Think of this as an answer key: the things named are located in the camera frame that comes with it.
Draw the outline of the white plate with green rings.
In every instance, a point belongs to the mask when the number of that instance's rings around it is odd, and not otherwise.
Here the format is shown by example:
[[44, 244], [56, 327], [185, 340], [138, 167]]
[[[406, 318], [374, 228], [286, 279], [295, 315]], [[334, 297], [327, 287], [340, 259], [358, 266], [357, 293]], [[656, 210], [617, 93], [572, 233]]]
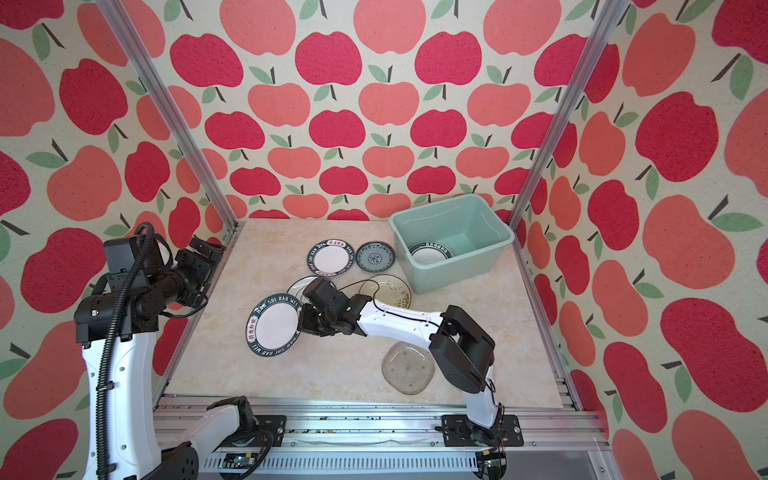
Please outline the white plate with green rings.
[[308, 303], [309, 300], [307, 299], [306, 295], [304, 294], [305, 288], [310, 285], [314, 280], [317, 279], [317, 276], [310, 275], [300, 278], [299, 280], [296, 280], [287, 290], [287, 293], [289, 295], [292, 295], [296, 297], [298, 300], [300, 300], [302, 303]]

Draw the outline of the dark rimmed hao mei plate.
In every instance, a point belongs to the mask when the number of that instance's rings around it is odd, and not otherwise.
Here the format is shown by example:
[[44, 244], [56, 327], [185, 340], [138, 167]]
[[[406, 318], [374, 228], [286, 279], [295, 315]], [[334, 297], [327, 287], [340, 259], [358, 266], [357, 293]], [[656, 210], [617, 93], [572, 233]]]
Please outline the dark rimmed hao mei plate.
[[300, 336], [300, 300], [288, 293], [272, 294], [252, 310], [245, 327], [249, 349], [259, 357], [273, 357], [289, 350]]

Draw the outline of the green red rimmed white plate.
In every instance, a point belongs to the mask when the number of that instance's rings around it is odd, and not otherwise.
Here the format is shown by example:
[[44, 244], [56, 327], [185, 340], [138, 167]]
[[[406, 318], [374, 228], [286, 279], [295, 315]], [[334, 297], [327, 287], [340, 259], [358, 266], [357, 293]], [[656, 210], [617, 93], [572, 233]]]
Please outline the green red rimmed white plate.
[[413, 260], [421, 265], [442, 262], [453, 257], [452, 251], [439, 242], [423, 241], [409, 247]]

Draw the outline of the mint green plastic bin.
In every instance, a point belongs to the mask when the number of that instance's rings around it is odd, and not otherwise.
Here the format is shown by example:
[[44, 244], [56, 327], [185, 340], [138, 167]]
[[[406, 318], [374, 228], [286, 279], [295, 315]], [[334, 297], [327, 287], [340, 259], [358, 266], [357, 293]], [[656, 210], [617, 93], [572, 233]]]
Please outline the mint green plastic bin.
[[[413, 207], [389, 218], [396, 258], [413, 292], [425, 294], [489, 272], [515, 234], [476, 194]], [[448, 247], [451, 259], [421, 265], [409, 247], [423, 241]]]

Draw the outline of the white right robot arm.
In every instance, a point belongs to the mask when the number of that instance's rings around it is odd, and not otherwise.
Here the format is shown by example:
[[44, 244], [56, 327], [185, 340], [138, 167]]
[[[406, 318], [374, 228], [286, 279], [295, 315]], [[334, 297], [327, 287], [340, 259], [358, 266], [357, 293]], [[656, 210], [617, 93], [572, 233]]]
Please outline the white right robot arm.
[[466, 415], [475, 426], [497, 426], [500, 404], [492, 380], [495, 342], [462, 308], [416, 312], [397, 308], [368, 295], [343, 294], [323, 307], [302, 306], [299, 330], [326, 337], [338, 333], [383, 337], [428, 351], [445, 379], [464, 393]]

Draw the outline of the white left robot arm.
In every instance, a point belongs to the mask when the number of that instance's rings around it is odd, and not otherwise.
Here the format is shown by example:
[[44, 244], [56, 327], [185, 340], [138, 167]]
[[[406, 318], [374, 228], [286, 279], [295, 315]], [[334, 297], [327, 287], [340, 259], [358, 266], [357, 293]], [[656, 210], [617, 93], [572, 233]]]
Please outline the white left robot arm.
[[192, 313], [207, 305], [225, 253], [193, 238], [165, 259], [166, 245], [147, 223], [133, 236], [105, 242], [108, 271], [76, 309], [90, 395], [87, 479], [194, 479], [214, 450], [258, 429], [248, 400], [231, 397], [209, 406], [170, 445], [158, 442], [152, 372], [159, 320], [173, 303]]

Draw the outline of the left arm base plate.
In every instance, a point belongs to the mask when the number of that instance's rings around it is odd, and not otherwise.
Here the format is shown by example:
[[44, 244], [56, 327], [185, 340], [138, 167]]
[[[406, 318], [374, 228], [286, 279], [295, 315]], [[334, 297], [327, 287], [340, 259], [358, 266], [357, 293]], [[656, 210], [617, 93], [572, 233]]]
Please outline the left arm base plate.
[[272, 447], [281, 447], [286, 432], [285, 415], [257, 415], [258, 425], [245, 438], [234, 440], [232, 445], [238, 448], [260, 448], [266, 440], [272, 438]]

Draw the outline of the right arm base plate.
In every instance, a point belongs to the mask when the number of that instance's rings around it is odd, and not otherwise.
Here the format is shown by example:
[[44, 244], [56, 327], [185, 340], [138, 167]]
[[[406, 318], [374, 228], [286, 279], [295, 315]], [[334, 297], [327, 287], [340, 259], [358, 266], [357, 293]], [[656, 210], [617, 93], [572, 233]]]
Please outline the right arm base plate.
[[525, 443], [515, 415], [499, 413], [490, 428], [476, 425], [466, 415], [443, 415], [435, 430], [442, 434], [446, 447], [522, 447]]

